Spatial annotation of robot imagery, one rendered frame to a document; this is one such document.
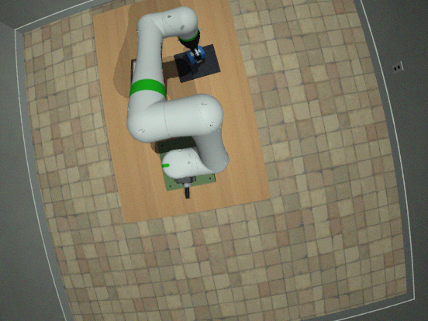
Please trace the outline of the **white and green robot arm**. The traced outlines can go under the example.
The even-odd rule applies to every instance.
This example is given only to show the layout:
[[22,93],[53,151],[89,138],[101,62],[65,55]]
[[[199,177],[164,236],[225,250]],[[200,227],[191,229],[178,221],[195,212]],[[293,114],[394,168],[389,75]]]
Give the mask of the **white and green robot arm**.
[[217,174],[229,163],[223,145],[223,108],[219,101],[208,94],[166,99],[163,39],[177,36],[182,45],[192,47],[199,41],[201,29],[195,11],[186,6],[139,19],[136,66],[126,119],[129,134],[141,143],[180,136],[193,138],[197,147],[170,150],[162,160],[168,177],[187,183],[183,184],[185,198],[190,198],[189,187],[196,176]]

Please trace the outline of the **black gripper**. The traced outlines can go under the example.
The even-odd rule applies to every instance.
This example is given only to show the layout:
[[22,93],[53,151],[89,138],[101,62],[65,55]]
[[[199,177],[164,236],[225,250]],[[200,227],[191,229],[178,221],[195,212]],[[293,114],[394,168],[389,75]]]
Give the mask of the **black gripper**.
[[199,51],[197,51],[198,50],[198,42],[194,46],[187,47],[187,48],[189,48],[192,51],[192,53],[195,55],[194,59],[196,60],[196,62],[197,63],[201,62],[201,60],[202,60],[201,53]]

